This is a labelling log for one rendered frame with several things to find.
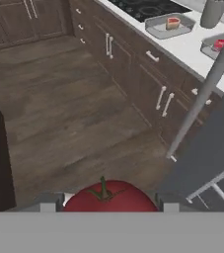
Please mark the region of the grey cylindrical pot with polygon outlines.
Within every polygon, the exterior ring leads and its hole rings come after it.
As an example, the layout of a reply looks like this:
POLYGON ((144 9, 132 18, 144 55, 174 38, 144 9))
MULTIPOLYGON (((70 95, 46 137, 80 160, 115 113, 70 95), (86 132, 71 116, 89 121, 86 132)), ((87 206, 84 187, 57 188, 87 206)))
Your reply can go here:
POLYGON ((206 0, 200 25, 205 29, 213 29, 224 14, 224 0, 206 0))

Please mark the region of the red steak piece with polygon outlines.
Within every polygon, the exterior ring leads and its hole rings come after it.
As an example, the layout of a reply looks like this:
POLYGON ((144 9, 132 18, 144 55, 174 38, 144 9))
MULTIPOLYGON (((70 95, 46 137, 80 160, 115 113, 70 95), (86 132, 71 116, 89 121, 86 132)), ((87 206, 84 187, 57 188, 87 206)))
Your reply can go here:
POLYGON ((220 51, 224 47, 224 40, 216 40, 213 49, 216 51, 220 51))
POLYGON ((179 18, 168 18, 166 22, 166 30, 174 30, 179 27, 181 20, 179 18))

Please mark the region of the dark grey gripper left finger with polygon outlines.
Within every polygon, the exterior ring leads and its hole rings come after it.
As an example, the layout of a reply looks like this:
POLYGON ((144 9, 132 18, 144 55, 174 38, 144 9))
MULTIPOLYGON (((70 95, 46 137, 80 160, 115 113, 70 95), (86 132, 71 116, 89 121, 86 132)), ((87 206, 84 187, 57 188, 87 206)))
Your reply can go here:
POLYGON ((45 193, 19 211, 25 212, 58 212, 62 211, 65 195, 63 193, 45 193))

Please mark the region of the dark wood drawer front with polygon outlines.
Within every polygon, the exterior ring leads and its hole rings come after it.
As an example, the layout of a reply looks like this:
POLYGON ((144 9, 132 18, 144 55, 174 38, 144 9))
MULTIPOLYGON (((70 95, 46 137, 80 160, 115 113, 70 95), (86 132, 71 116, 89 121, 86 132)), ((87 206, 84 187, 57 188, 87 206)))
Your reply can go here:
MULTIPOLYGON (((202 83, 196 77, 192 76, 191 74, 188 74, 185 79, 184 84, 181 86, 181 90, 188 97, 190 101, 194 102, 196 99, 196 96, 191 93, 191 89, 197 88, 198 93, 199 93, 201 86, 202 86, 202 83)), ((210 114, 216 108, 216 106, 221 102, 221 97, 215 92, 212 92, 208 99, 211 99, 212 103, 210 105, 204 105, 202 111, 205 114, 210 114)))
POLYGON ((71 14, 84 16, 88 20, 93 17, 94 0, 69 0, 71 14), (78 14, 76 9, 81 10, 82 14, 78 14))
POLYGON ((76 30, 74 32, 75 37, 84 45, 86 46, 89 51, 93 54, 97 54, 97 49, 95 46, 94 39, 90 36, 87 30, 76 30))
POLYGON ((72 15, 72 22, 73 22, 73 27, 74 27, 74 32, 76 30, 80 30, 78 28, 78 24, 81 24, 84 30, 87 30, 90 36, 92 35, 92 26, 91 23, 87 18, 81 15, 73 14, 72 15))
POLYGON ((186 71, 176 62, 170 59, 164 52, 146 40, 139 40, 135 43, 135 50, 140 56, 160 72, 173 86, 180 88, 186 79, 186 71), (155 57, 159 57, 159 62, 155 62, 146 55, 146 51, 150 50, 155 57))

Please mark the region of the black hob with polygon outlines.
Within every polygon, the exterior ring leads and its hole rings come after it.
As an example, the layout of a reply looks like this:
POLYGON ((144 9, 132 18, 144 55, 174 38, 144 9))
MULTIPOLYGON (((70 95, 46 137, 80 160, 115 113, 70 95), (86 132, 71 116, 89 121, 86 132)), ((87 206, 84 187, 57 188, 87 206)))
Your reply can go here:
POLYGON ((130 17, 144 23, 146 19, 172 13, 188 13, 191 9, 173 0, 109 0, 130 17))

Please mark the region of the dark wood cupboard door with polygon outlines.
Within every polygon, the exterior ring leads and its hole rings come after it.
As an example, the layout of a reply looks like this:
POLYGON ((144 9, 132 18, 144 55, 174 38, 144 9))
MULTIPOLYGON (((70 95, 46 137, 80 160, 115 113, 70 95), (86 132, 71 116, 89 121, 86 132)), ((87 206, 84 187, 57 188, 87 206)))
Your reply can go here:
POLYGON ((37 11, 36 26, 41 38, 61 36, 65 32, 61 0, 33 0, 37 11))
POLYGON ((106 56, 107 29, 99 22, 94 23, 94 40, 97 49, 97 58, 107 73, 111 72, 110 57, 106 56))
POLYGON ((191 102, 180 92, 172 90, 168 93, 161 113, 162 120, 160 130, 160 136, 168 146, 174 141, 190 108, 191 102), (175 97, 170 103, 167 115, 163 118, 162 113, 170 93, 175 93, 175 97))
POLYGON ((165 85, 165 80, 153 68, 145 63, 137 66, 134 104, 152 127, 156 127, 159 121, 156 106, 165 85))
POLYGON ((133 54, 125 43, 119 41, 117 38, 113 38, 112 55, 113 59, 110 59, 112 78, 123 91, 123 93, 126 96, 129 96, 129 73, 133 54))
POLYGON ((27 42, 34 36, 23 0, 0 0, 0 22, 12 43, 27 42))

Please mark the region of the red tomato with green stem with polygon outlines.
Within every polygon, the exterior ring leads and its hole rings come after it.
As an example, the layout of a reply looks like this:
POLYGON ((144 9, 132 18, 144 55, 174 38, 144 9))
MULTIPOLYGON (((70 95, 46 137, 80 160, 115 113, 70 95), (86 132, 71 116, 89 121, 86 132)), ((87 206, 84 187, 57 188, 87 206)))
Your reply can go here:
POLYGON ((64 211, 158 211, 153 201, 134 185, 121 180, 106 180, 86 187, 71 197, 64 211))

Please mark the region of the grey tupperware container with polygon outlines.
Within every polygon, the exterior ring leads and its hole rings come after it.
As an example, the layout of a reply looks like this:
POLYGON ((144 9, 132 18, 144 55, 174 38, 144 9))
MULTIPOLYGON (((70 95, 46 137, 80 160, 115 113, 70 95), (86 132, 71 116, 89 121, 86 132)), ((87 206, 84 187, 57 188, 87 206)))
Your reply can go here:
POLYGON ((181 13, 172 13, 159 17, 149 18, 145 21, 145 31, 159 40, 170 39, 190 33, 195 25, 195 20, 181 13), (178 19, 179 24, 170 29, 169 19, 178 19))
POLYGON ((209 56, 213 60, 217 58, 218 54, 222 50, 221 49, 220 51, 216 51, 213 49, 213 45, 216 40, 224 40, 224 33, 204 39, 201 42, 201 48, 200 48, 200 51, 202 53, 209 56))

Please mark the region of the white fridge door rack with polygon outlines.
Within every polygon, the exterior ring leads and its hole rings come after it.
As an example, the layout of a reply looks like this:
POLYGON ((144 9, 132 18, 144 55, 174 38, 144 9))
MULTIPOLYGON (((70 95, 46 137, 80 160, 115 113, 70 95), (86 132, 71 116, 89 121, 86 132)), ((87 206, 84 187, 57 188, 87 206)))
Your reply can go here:
POLYGON ((204 211, 224 211, 224 172, 187 196, 187 201, 204 211))

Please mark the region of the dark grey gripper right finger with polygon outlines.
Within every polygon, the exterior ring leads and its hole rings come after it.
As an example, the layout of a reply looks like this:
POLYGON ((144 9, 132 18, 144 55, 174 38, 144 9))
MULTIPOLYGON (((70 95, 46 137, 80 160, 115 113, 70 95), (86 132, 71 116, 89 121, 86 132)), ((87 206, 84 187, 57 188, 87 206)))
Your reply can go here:
POLYGON ((188 202, 177 195, 157 193, 155 201, 162 212, 184 212, 192 211, 188 202))

